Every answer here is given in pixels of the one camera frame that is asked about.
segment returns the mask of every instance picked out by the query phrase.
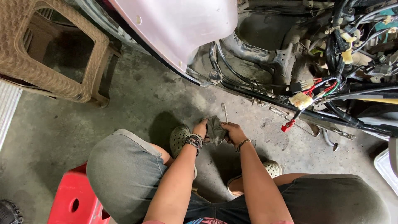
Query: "hand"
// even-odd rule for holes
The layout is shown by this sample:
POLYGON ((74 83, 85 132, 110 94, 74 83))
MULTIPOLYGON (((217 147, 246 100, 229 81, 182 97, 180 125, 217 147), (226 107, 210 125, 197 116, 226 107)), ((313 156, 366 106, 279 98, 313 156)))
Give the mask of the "hand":
POLYGON ((239 146, 239 143, 247 139, 245 133, 243 133, 243 130, 237 124, 221 122, 221 127, 228 131, 228 136, 225 136, 225 140, 228 143, 234 144, 235 148, 239 146))
POLYGON ((208 119, 205 118, 198 125, 196 125, 192 130, 192 134, 200 135, 202 139, 205 139, 207 133, 207 128, 206 128, 207 121, 208 119))

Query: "green wire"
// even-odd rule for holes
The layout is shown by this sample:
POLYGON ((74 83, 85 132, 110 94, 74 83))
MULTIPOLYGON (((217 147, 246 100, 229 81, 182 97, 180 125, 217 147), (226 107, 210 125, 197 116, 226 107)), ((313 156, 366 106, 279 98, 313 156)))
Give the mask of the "green wire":
POLYGON ((339 84, 340 84, 340 82, 337 82, 336 86, 335 86, 333 89, 331 89, 328 93, 326 93, 325 95, 323 95, 322 97, 325 97, 325 96, 327 96, 327 95, 332 94, 332 93, 337 89, 337 87, 339 86, 339 84))

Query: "pink shirt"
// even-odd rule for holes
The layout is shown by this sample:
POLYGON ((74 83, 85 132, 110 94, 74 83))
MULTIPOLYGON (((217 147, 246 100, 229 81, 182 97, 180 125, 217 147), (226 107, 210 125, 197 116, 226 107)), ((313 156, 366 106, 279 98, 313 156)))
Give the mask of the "pink shirt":
MULTIPOLYGON (((164 223, 160 221, 146 221, 143 222, 143 224, 164 224, 164 223)), ((186 224, 227 224, 227 223, 216 218, 199 218, 194 221, 187 222, 186 224)), ((293 223, 288 221, 277 221, 270 224, 293 224, 293 223)))

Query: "red plastic stool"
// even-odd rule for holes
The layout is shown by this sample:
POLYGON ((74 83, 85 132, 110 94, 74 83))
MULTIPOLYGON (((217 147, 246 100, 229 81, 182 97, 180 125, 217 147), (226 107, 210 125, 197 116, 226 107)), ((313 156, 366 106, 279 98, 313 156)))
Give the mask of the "red plastic stool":
POLYGON ((108 224, 111 219, 87 179, 87 163, 66 172, 47 224, 108 224))

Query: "denim shorts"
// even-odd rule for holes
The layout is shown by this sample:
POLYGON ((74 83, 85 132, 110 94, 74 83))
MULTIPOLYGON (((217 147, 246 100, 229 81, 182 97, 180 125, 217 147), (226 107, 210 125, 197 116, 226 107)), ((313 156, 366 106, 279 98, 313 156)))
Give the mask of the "denim shorts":
MULTIPOLYGON (((87 163, 87 176, 99 201, 118 224, 142 222, 167 170, 161 154, 127 130, 100 141, 87 163)), ((380 196, 359 176, 311 174, 278 186, 295 224, 389 224, 380 196)), ((210 217, 249 224, 244 195, 210 203, 191 193, 185 222, 210 217)))

